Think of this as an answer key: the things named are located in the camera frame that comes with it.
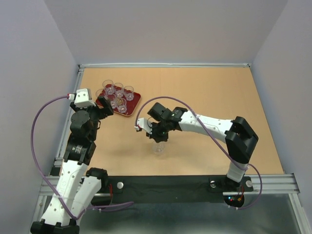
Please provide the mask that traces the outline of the clear glass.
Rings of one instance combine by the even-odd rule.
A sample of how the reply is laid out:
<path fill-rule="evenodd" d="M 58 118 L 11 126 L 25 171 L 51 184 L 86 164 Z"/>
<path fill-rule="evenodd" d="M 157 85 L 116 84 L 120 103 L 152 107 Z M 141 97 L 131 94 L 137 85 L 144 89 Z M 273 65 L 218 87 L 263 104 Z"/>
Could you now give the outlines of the clear glass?
<path fill-rule="evenodd" d="M 164 142 L 159 142 L 159 143 L 154 142 L 153 143 L 152 150 L 156 155 L 163 154 L 164 149 L 165 149 L 165 143 Z"/>
<path fill-rule="evenodd" d="M 127 101 L 132 101 L 134 99 L 134 88 L 132 86 L 125 86 L 124 96 Z"/>
<path fill-rule="evenodd" d="M 114 82 L 110 79 L 105 80 L 102 83 L 103 89 L 105 90 L 106 95 L 112 95 L 115 93 Z"/>
<path fill-rule="evenodd" d="M 127 112 L 127 101 L 124 98 L 117 99 L 117 110 L 119 113 L 126 113 Z"/>
<path fill-rule="evenodd" d="M 110 101 L 110 104 L 113 109 L 117 107 L 117 97 L 115 94 L 111 94 L 107 96 L 108 100 Z"/>
<path fill-rule="evenodd" d="M 103 98 L 107 99 L 107 95 L 106 95 L 105 89 L 98 89 L 96 91 L 96 97 L 97 98 L 103 97 Z"/>

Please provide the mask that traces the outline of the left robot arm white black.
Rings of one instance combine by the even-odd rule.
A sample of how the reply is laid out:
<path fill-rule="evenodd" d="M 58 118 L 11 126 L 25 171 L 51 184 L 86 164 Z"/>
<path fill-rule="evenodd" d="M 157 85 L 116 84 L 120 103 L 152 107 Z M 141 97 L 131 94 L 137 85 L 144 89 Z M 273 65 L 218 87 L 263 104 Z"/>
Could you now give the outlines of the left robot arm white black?
<path fill-rule="evenodd" d="M 77 234 L 83 214 L 96 192 L 108 188 L 107 172 L 93 168 L 86 180 L 82 176 L 90 164 L 96 149 L 95 140 L 100 121 L 113 115 L 114 111 L 105 97 L 99 97 L 100 105 L 89 100 L 86 104 L 75 97 L 70 103 L 74 110 L 71 116 L 70 135 L 56 186 L 41 174 L 52 189 L 53 196 L 40 221 L 34 221 L 33 234 Z"/>

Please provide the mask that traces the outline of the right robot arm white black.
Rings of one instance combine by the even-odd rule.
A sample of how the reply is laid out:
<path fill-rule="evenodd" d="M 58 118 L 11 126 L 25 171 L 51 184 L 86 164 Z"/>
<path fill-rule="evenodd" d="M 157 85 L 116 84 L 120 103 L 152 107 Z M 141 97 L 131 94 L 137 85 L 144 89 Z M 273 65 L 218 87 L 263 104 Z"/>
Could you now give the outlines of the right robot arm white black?
<path fill-rule="evenodd" d="M 243 117 L 217 119 L 194 114 L 186 108 L 176 107 L 172 111 L 160 103 L 155 103 L 148 115 L 156 122 L 146 118 L 137 120 L 137 127 L 156 143 L 166 142 L 170 131 L 192 132 L 211 137 L 215 143 L 226 144 L 226 155 L 231 163 L 224 178 L 229 190 L 236 190 L 242 184 L 251 156 L 258 143 L 258 136 Z"/>

